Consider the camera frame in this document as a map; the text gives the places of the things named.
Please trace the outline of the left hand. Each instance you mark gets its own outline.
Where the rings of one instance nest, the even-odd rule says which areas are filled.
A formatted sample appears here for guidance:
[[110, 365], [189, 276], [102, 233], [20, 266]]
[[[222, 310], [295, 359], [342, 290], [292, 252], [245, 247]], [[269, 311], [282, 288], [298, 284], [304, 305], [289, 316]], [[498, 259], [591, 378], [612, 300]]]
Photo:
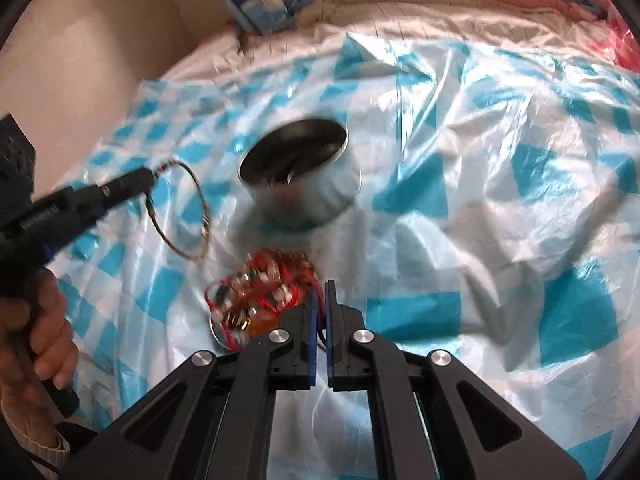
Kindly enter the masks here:
[[15, 417], [47, 413], [41, 386], [70, 385], [78, 362], [67, 302], [54, 274], [42, 269], [16, 297], [1, 299], [1, 399]]

